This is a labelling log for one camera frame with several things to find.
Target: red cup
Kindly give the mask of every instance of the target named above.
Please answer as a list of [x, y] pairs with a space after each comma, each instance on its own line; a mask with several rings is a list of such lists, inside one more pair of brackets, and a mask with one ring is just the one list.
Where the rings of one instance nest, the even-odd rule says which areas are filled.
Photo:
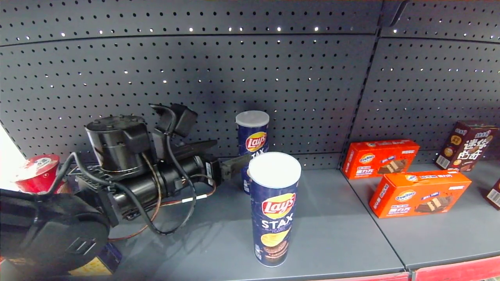
[[[26, 160], [19, 167], [14, 183], [26, 193], [45, 193], [49, 191], [56, 179], [59, 167], [59, 156], [44, 154]], [[62, 180], [56, 193], [69, 193], [66, 180]]]

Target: barcode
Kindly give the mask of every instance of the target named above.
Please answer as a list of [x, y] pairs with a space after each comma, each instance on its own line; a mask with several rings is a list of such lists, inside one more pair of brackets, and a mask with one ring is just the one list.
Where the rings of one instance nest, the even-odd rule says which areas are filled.
[[448, 165], [450, 164], [450, 160], [444, 158], [442, 155], [439, 155], [439, 157], [436, 160], [436, 163], [443, 169], [447, 169]]
[[492, 189], [487, 198], [491, 200], [493, 203], [495, 203], [498, 207], [500, 207], [500, 192], [496, 191], [495, 189]]

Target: potato chip can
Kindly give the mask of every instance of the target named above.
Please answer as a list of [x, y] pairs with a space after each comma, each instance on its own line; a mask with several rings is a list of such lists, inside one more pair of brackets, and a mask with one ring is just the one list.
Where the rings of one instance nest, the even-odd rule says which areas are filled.
[[266, 267], [287, 258], [302, 167], [293, 156], [263, 153], [250, 161], [253, 250]]
[[[264, 111], [250, 110], [236, 115], [238, 124], [238, 153], [251, 154], [252, 158], [268, 152], [269, 115]], [[248, 165], [241, 169], [243, 191], [250, 195]]]

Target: ovaltine box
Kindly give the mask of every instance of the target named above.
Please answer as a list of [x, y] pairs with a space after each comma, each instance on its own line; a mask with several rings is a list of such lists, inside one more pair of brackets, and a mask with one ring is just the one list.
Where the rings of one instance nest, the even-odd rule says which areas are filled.
[[470, 184], [470, 179], [455, 170], [386, 174], [370, 208], [379, 218], [446, 213]]
[[493, 185], [493, 189], [486, 196], [486, 200], [500, 211], [500, 179]]
[[353, 142], [342, 172], [348, 179], [406, 172], [419, 148], [409, 139]]
[[458, 121], [442, 147], [436, 165], [444, 170], [471, 171], [498, 130], [483, 121]]

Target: brown snack box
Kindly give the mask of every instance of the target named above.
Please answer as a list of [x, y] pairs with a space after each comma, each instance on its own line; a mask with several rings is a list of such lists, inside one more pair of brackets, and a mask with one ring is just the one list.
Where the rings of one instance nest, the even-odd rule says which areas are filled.
[[480, 120], [458, 121], [436, 159], [443, 170], [472, 171], [499, 128]]
[[486, 200], [500, 211], [500, 179], [495, 183], [493, 189], [486, 196]]

